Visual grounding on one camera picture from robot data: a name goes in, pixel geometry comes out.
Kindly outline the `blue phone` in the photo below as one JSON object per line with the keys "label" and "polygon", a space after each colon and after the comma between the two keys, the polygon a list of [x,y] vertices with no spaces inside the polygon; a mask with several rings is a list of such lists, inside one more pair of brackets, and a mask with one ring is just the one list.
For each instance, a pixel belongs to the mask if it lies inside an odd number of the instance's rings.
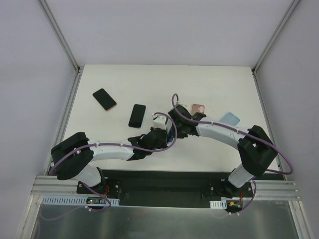
{"label": "blue phone", "polygon": [[128,126],[133,128],[140,128],[143,123],[145,111],[146,111],[145,105],[135,104],[132,109]]}

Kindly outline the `light blue phone case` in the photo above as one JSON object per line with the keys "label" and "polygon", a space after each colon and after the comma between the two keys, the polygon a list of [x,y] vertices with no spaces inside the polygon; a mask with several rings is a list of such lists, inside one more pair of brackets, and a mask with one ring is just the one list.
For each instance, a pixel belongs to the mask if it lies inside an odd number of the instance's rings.
{"label": "light blue phone case", "polygon": [[233,113],[228,112],[219,120],[219,122],[230,126],[236,126],[240,122],[240,119]]}

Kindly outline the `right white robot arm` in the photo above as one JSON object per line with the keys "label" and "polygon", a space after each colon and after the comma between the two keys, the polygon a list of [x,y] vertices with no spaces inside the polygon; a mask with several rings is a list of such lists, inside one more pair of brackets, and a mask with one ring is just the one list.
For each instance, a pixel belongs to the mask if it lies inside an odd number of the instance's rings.
{"label": "right white robot arm", "polygon": [[234,169],[224,181],[225,193],[236,196],[242,191],[242,186],[254,177],[263,175],[278,153],[265,131],[257,125],[240,129],[212,118],[202,113],[191,115],[188,110],[178,105],[168,112],[177,127],[177,137],[189,135],[207,137],[227,144],[238,150],[241,164]]}

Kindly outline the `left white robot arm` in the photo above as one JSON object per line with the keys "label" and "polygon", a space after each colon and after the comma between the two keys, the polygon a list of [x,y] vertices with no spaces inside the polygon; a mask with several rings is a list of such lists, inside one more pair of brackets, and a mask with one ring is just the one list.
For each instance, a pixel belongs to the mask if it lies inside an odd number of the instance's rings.
{"label": "left white robot arm", "polygon": [[89,165],[91,161],[141,160],[156,151],[164,151],[169,137],[169,129],[151,127],[147,134],[103,143],[78,132],[51,149],[54,165],[49,173],[58,180],[76,179],[99,194],[104,191],[106,183],[102,171]]}

